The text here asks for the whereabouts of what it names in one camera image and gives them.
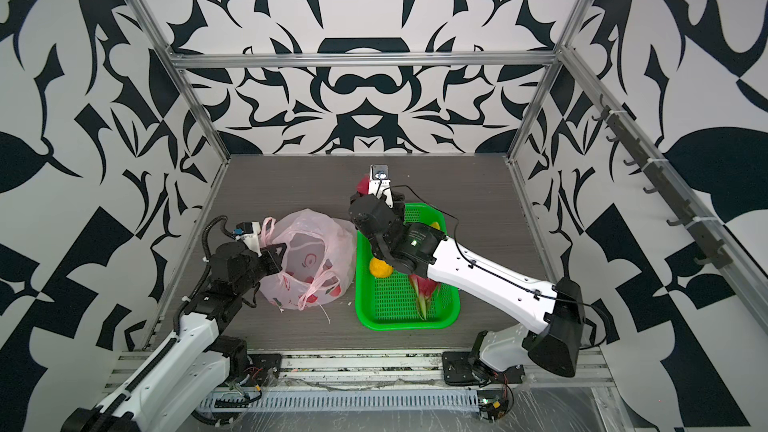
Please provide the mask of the green plastic basket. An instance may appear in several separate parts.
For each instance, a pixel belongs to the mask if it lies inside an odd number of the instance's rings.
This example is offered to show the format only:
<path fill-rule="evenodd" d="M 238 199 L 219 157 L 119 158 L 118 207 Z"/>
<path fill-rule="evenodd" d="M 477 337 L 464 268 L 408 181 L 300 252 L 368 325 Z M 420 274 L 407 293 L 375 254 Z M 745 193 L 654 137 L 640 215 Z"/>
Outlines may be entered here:
<path fill-rule="evenodd" d="M 370 272 L 373 258 L 369 240 L 357 234 L 355 308 L 365 327 L 379 332 L 444 329 L 459 316 L 457 288 L 442 284 L 427 301 L 427 314 L 419 315 L 418 298 L 408 276 L 397 271 L 386 278 Z"/>

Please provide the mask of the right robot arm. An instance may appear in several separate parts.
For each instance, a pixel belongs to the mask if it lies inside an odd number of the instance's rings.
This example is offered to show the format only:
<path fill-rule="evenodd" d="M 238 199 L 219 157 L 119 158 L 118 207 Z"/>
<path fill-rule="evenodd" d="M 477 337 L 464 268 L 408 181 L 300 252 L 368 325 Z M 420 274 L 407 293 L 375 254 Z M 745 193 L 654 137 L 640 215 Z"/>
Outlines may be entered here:
<path fill-rule="evenodd" d="M 349 216 L 372 255 L 395 271 L 453 286 L 516 320 L 514 327 L 476 337 L 467 364 L 478 381 L 525 360 L 556 376 L 575 376 L 585 322 L 576 282 L 533 279 L 489 261 L 440 230 L 407 222 L 397 197 L 355 193 Z"/>

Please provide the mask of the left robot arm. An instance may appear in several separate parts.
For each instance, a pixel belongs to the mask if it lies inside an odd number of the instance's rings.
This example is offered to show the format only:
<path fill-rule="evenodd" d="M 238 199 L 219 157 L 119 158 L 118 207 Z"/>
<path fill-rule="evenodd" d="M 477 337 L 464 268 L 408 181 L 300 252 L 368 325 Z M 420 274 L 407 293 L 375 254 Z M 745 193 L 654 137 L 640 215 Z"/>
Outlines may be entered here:
<path fill-rule="evenodd" d="M 281 271 L 286 251 L 283 243 L 259 251 L 242 241 L 220 245 L 162 344 L 98 405 L 76 409 L 63 430 L 175 431 L 215 388 L 242 380 L 247 345 L 224 332 L 245 293 Z"/>

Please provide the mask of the yellow orange fruit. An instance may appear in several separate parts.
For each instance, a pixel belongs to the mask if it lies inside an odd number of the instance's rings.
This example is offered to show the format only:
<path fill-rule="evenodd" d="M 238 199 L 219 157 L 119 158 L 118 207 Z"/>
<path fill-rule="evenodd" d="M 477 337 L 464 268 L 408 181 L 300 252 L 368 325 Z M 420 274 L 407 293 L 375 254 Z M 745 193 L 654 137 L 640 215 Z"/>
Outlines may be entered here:
<path fill-rule="evenodd" d="M 369 273 L 375 278 L 384 279 L 390 277 L 394 269 L 385 261 L 372 257 L 369 262 Z"/>

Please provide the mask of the pink knotted plastic bag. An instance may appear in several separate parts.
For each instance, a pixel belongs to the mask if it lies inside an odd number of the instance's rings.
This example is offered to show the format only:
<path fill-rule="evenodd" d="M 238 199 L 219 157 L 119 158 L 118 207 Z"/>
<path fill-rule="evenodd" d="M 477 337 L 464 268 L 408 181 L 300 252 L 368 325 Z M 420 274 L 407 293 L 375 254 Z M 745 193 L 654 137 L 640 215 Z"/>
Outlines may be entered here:
<path fill-rule="evenodd" d="M 311 209 L 262 223 L 261 241 L 283 244 L 280 271 L 260 281 L 259 292 L 283 310 L 322 307 L 342 297 L 355 278 L 356 229 L 347 220 Z"/>

